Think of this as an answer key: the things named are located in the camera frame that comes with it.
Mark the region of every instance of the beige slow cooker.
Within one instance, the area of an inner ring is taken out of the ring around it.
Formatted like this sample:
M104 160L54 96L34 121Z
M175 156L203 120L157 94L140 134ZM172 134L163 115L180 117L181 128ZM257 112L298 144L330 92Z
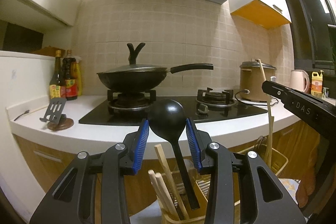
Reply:
M275 76L277 68L269 64L262 63L265 71L266 80L270 80ZM261 89L263 84L263 76L260 71L260 65L257 61L246 61L240 65L240 90L249 90L250 93L240 93L243 99L253 102L264 102L267 95Z

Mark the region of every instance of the black ladle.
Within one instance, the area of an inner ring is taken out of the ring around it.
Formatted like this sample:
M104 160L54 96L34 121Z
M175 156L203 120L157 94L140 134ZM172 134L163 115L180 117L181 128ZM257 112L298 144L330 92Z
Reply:
M173 147L190 208L192 210L198 209L200 205L191 184L187 168L184 165L183 156L179 146L179 138L186 124L186 116L183 107L173 100L157 101L151 106L147 118L149 126L153 132L170 142Z

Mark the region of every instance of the black wok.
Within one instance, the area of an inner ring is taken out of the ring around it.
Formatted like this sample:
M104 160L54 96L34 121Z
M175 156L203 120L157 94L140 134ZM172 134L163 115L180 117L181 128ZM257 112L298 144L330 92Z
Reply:
M130 50L129 65L121 66L107 72L97 73L100 81L109 89L122 93L139 93L149 91L159 85L167 73L194 69L213 70L212 64L187 64L167 69L153 65L136 64L136 58L145 43L140 43L134 50L131 43L127 44Z

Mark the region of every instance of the silver screw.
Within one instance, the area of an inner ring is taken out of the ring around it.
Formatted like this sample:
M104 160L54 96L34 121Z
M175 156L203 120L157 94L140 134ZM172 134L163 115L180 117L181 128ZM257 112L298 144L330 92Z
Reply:
M78 155L77 155L77 157L78 157L79 159L85 159L86 156L87 156L87 154L86 154L86 152L84 152L84 151L79 152Z
M209 146L210 146L210 148L212 148L212 149L218 149L219 148L219 144L218 143L210 143L209 144Z
M254 151L249 151L248 153L247 153L247 155L250 157L250 158L252 158L252 159L255 159L256 157L257 157L257 153L256 152L254 152Z
M115 149L117 149L117 150L123 150L123 149L125 149L125 145L123 143L118 143L115 146Z

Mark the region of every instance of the wok handle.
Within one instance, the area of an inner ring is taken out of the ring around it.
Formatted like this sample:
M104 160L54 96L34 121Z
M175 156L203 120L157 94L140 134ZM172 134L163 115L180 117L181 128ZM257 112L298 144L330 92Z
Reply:
M171 73L180 71L193 70L193 69L209 69L213 70L213 64L199 63L199 64L187 64L170 68Z
M139 52L141 51L141 49L146 45L146 43L141 42L136 49L134 49L133 44L132 43L127 43L127 47L129 49L129 57L128 57L128 61L130 65L134 65L137 63L137 57Z

